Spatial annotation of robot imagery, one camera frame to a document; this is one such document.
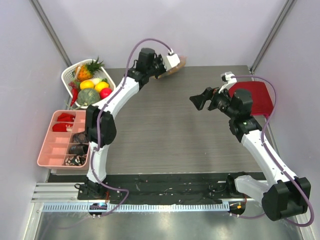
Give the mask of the clear zip top bag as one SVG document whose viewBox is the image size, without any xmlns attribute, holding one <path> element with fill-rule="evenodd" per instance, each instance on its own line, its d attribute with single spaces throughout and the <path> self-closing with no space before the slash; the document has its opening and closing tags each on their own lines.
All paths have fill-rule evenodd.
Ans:
<svg viewBox="0 0 320 240">
<path fill-rule="evenodd" d="M 176 67 L 168 70 L 168 71 L 167 71 L 165 74 L 163 74 L 159 79 L 164 78 L 164 77 L 167 77 L 167 76 L 169 76 L 169 75 L 172 75 L 172 74 L 178 72 L 180 69 L 182 69 L 182 68 L 186 65 L 187 57 L 186 57 L 186 56 L 183 56 L 183 55 L 179 55 L 179 58 L 180 58 L 180 63 L 179 63 Z"/>
</svg>

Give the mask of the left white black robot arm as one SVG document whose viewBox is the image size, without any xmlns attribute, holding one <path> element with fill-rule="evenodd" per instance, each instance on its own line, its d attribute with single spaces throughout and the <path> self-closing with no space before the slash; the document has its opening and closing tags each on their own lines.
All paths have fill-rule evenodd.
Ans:
<svg viewBox="0 0 320 240">
<path fill-rule="evenodd" d="M 85 134 L 89 141 L 89 170 L 78 190 L 79 198 L 102 199 L 107 192 L 106 179 L 108 150 L 117 135 L 115 118 L 123 106 L 137 94 L 151 77 L 166 72 L 163 57 L 151 48 L 142 48 L 138 59 L 126 69 L 119 85 L 99 103 L 88 106 Z"/>
</svg>

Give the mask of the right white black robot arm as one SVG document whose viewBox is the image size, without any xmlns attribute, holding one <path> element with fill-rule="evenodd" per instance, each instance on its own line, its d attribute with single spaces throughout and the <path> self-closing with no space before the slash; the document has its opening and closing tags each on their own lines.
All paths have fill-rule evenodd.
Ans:
<svg viewBox="0 0 320 240">
<path fill-rule="evenodd" d="M 311 183 L 290 170 L 271 147 L 264 128 L 252 116 L 251 93 L 240 88 L 230 96 L 227 89 L 208 87 L 189 99 L 199 111 L 210 102 L 209 111 L 218 109 L 229 117 L 231 133 L 251 153 L 267 180 L 262 183 L 243 173 L 226 184 L 226 193 L 233 198 L 240 194 L 251 197 L 261 204 L 265 215 L 272 221 L 309 211 L 310 219 L 305 223 L 306 227 L 309 226 L 315 217 L 309 200 Z"/>
</svg>

